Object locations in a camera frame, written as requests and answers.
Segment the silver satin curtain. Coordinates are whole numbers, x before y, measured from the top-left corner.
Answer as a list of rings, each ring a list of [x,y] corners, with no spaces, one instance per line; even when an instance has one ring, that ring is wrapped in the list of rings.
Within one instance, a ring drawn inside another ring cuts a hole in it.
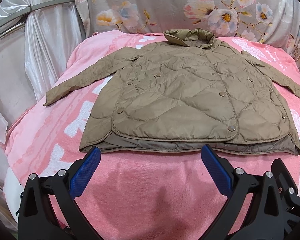
[[[75,0],[0,0],[0,221],[16,232],[4,196],[9,129],[65,72],[84,38]]]

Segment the tan quilted jacket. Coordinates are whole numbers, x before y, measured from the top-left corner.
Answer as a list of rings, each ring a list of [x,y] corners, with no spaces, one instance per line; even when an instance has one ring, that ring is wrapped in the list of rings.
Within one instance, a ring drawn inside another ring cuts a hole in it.
[[[46,94],[51,105],[108,78],[79,150],[192,152],[209,144],[232,154],[300,154],[288,103],[300,85],[203,29],[172,29],[165,41],[125,47]]]

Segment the grey floral quilt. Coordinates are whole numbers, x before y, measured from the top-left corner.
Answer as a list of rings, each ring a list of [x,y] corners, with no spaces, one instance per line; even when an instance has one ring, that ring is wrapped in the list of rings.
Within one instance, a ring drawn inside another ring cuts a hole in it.
[[[283,49],[300,66],[298,0],[76,0],[87,35],[202,28]]]

